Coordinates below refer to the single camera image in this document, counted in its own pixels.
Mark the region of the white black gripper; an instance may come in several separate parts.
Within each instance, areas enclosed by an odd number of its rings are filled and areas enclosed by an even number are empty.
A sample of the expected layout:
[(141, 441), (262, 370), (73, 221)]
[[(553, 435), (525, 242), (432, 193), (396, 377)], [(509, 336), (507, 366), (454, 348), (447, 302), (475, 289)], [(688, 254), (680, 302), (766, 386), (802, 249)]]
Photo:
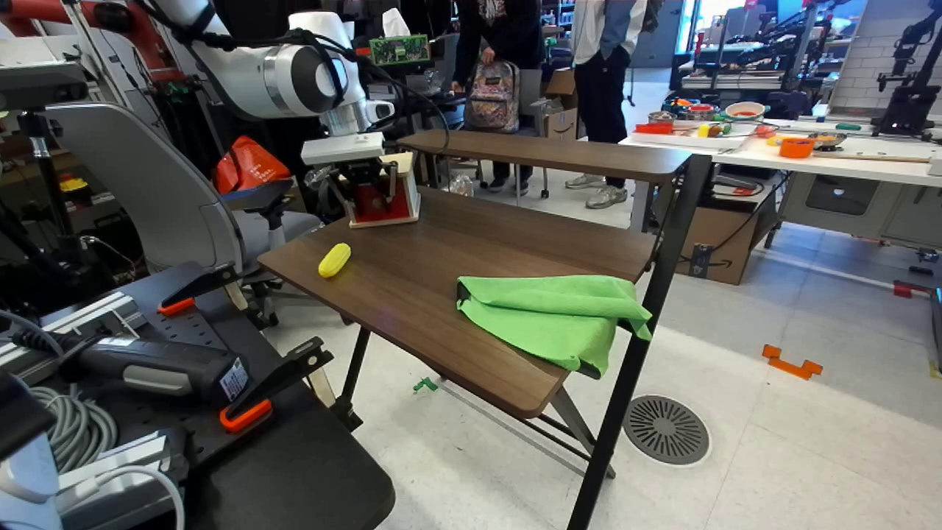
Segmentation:
[[(379, 204), (382, 209), (388, 209), (396, 204), (397, 170), (393, 164), (379, 164), (382, 152), (385, 152), (382, 133), (313, 139), (300, 146), (300, 162), (307, 164), (304, 186), (313, 187), (334, 176), (344, 176), (351, 181), (378, 180)], [(335, 198), (344, 205), (348, 221), (354, 221), (357, 201), (351, 186), (335, 181)]]

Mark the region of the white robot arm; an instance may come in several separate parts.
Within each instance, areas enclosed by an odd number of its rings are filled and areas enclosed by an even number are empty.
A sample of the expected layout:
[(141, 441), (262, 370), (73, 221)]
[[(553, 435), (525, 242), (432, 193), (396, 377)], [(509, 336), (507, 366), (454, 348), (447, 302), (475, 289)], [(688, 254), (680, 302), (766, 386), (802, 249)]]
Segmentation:
[(297, 146), (307, 164), (369, 164), (382, 152), (379, 123), (396, 102), (366, 92), (362, 56), (340, 11), (294, 11), (285, 33), (262, 45), (239, 45), (216, 0), (144, 0), (144, 11), (242, 114), (317, 120), (323, 133)]

